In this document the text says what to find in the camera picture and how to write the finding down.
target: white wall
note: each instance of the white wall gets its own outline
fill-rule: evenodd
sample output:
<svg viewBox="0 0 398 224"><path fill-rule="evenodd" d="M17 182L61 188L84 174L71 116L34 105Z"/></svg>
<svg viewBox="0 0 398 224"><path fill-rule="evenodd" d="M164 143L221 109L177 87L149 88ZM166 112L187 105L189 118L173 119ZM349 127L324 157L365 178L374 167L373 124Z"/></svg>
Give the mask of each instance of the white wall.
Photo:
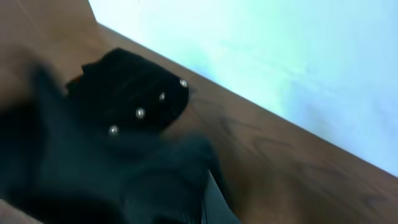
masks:
<svg viewBox="0 0 398 224"><path fill-rule="evenodd" d="M90 4L99 23L398 176L398 1Z"/></svg>

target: wooden surface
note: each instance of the wooden surface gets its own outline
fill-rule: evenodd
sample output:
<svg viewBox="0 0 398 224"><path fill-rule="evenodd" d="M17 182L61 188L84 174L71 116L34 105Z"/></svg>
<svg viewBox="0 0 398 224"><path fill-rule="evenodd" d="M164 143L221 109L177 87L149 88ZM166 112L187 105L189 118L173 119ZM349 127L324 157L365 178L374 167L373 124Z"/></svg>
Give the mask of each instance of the wooden surface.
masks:
<svg viewBox="0 0 398 224"><path fill-rule="evenodd" d="M18 7L16 1L5 3ZM19 26L30 23L27 17L14 16ZM40 26L49 25L11 33L31 33L30 41L19 40L52 63L63 82L79 76L82 64L116 46L186 79L193 92L190 105L165 136L180 138L199 131L212 140L233 194L234 212L243 223L398 223L395 177L107 28L87 22L69 31L51 25L47 32ZM10 81L7 71L0 70L0 75L4 98L17 91L6 88L7 83L17 81ZM2 203L0 223L21 223L2 220L9 214Z"/></svg>

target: metal stud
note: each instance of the metal stud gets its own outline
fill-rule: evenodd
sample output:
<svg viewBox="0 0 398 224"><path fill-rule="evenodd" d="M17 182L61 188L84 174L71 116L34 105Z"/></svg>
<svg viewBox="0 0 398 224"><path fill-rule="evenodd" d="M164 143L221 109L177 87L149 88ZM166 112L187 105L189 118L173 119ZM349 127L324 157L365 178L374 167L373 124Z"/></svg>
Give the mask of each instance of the metal stud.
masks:
<svg viewBox="0 0 398 224"><path fill-rule="evenodd" d="M159 95L159 101L164 101L165 97L166 97L165 93L161 93Z"/></svg>
<svg viewBox="0 0 398 224"><path fill-rule="evenodd" d="M184 88L188 87L187 81L185 81L185 80L180 80L180 84Z"/></svg>
<svg viewBox="0 0 398 224"><path fill-rule="evenodd" d="M119 134L119 127L117 127L116 125L112 125L109 127L108 132L110 136L116 136Z"/></svg>
<svg viewBox="0 0 398 224"><path fill-rule="evenodd" d="M136 110L136 117L137 117L138 119L143 119L143 118L145 117L145 110L142 109L142 108L138 108L138 109Z"/></svg>

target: wood grain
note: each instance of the wood grain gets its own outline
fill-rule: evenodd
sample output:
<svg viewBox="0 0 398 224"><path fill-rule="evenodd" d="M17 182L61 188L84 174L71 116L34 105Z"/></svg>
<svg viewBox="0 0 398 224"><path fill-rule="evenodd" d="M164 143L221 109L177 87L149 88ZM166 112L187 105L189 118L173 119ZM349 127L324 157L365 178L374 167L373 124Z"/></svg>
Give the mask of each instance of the wood grain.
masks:
<svg viewBox="0 0 398 224"><path fill-rule="evenodd" d="M42 37L32 27L25 30L13 35L31 32L37 41L29 44L54 65L63 82L117 46L186 79L192 99L164 136L178 139L199 131L212 140L234 212L243 223L398 223L397 178L186 68L90 22L56 38ZM2 204L0 211L8 212Z"/></svg>
<svg viewBox="0 0 398 224"><path fill-rule="evenodd" d="M39 44L43 36L15 0L0 2L0 46L10 42Z"/></svg>
<svg viewBox="0 0 398 224"><path fill-rule="evenodd" d="M14 0L48 39L59 38L94 24L88 1L82 0Z"/></svg>

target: black fabric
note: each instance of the black fabric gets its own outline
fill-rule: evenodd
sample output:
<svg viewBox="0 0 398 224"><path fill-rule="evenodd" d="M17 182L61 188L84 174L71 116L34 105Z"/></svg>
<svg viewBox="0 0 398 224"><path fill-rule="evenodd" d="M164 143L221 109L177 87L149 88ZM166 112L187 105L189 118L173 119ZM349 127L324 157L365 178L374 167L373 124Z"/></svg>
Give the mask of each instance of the black fabric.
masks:
<svg viewBox="0 0 398 224"><path fill-rule="evenodd" d="M33 77L35 103L0 117L2 198L44 223L200 223L208 169L219 172L205 138L109 136L46 69Z"/></svg>
<svg viewBox="0 0 398 224"><path fill-rule="evenodd" d="M82 66L83 75L68 85L68 97L91 121L105 128L160 132L176 120L188 103L189 89L180 78L154 62L123 49ZM160 101L160 94L165 100ZM136 109L146 111L136 118Z"/></svg>

